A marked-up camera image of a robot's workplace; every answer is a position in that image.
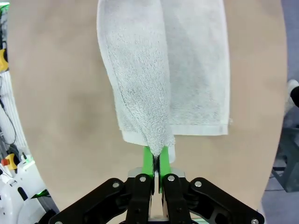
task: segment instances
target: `white shoe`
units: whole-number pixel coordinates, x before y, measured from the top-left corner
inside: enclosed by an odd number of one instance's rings
[[[295,79],[291,79],[288,81],[288,86],[287,86],[287,96],[286,96],[286,101],[285,101],[285,115],[286,113],[289,112],[290,109],[292,109],[295,104],[293,99],[291,98],[290,94],[293,89],[299,86],[299,83]]]

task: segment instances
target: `table surface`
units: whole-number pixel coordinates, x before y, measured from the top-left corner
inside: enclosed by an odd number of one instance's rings
[[[233,120],[228,136],[176,136],[173,164],[256,209],[284,114],[286,36],[280,0],[224,0]],[[96,31],[97,0],[11,0],[8,57],[29,148],[60,209],[142,165],[119,131]],[[153,214],[160,200],[155,196]]]

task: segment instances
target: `red button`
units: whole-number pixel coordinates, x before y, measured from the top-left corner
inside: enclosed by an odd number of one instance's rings
[[[2,159],[2,160],[1,160],[1,164],[2,164],[3,166],[7,166],[7,165],[9,165],[9,160],[7,160],[7,159]]]

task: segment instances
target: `white machine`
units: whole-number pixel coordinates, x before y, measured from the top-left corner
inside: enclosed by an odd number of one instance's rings
[[[32,197],[43,192],[46,186],[33,159],[23,160],[17,167],[15,177],[6,176],[7,183],[0,180],[0,223],[38,223],[46,212],[39,201]]]

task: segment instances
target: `person's foot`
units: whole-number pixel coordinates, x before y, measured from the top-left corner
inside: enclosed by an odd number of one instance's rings
[[[299,83],[295,79],[288,81],[285,115],[294,106],[299,107]]]

